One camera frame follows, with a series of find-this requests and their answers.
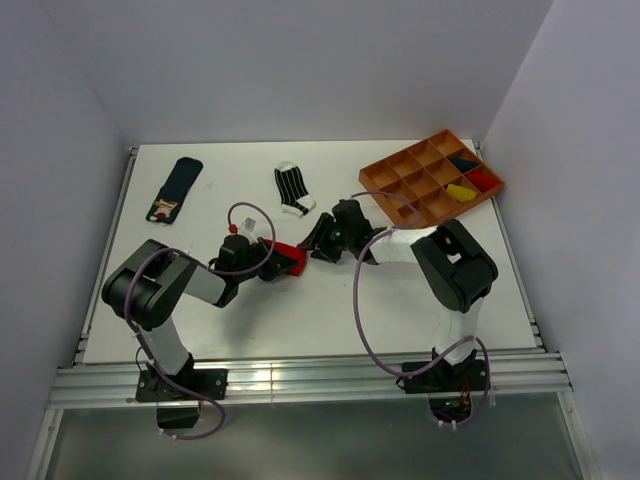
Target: yellow block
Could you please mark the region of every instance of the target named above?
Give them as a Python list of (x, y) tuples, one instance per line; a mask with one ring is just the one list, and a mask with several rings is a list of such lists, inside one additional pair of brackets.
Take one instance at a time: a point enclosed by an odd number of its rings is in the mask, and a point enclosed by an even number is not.
[(460, 185), (454, 185), (450, 183), (447, 185), (447, 193), (455, 198), (458, 203), (466, 203), (478, 196), (476, 192)]

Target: gray floor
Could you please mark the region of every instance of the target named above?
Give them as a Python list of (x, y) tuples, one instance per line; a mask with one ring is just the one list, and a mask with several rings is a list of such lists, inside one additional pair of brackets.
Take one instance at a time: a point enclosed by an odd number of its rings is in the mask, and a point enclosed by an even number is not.
[(555, 395), (497, 400), (457, 433), (430, 421), (424, 398), (233, 407), (194, 442), (158, 436), (154, 409), (71, 411), (47, 478), (581, 478)]

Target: striped sock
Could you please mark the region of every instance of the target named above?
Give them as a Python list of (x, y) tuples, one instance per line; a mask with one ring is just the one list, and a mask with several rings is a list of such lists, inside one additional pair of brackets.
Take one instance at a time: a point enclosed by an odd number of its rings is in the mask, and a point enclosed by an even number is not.
[(274, 172), (276, 185), (280, 192), (283, 212), (302, 218), (313, 210), (316, 202), (311, 198), (304, 186), (300, 167), (297, 167), (293, 163), (282, 162), (276, 167)]

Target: black wire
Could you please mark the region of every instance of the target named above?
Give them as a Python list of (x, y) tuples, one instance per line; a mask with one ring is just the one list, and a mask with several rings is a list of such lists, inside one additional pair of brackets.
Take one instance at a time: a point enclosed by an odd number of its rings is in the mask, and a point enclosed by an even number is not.
[(141, 351), (142, 347), (138, 347), (138, 350), (136, 351), (136, 365), (138, 366), (138, 370), (140, 370), (140, 375), (142, 375), (142, 367), (140, 366), (140, 362), (138, 362), (138, 355), (140, 355)]

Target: white table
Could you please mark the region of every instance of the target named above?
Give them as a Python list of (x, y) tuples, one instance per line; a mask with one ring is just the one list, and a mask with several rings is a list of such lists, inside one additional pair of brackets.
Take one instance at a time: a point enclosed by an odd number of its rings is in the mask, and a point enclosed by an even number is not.
[[(103, 281), (149, 238), (188, 250), (207, 261), (227, 235), (226, 213), (237, 201), (260, 205), (272, 217), (278, 240), (297, 244), (321, 212), (340, 198), (361, 191), (358, 171), (411, 141), (287, 142), (203, 145), (143, 145), (131, 174)], [(147, 222), (158, 189), (176, 160), (201, 160), (204, 168), (178, 219), (171, 226)], [(282, 161), (300, 166), (315, 210), (297, 219), (280, 210), (273, 179)], [(369, 198), (361, 204), (373, 226), (389, 220)], [(258, 235), (269, 228), (259, 214), (239, 209), (258, 221)], [(499, 278), (486, 299), (478, 336), (492, 350), (535, 348), (530, 320), (491, 202), (459, 217), (496, 262)], [(182, 340), (196, 359), (319, 357), (365, 353), (352, 313), (355, 260), (345, 253), (337, 264), (310, 259), (299, 278), (285, 276), (268, 284), (258, 279), (240, 286), (236, 299), (218, 309), (184, 295), (174, 311)], [(423, 352), (434, 344), (443, 307), (433, 297), (419, 268), (412, 265), (365, 266), (361, 314), (371, 345), (379, 353)], [(85, 363), (131, 362), (137, 349), (124, 321), (98, 300), (91, 318)]]

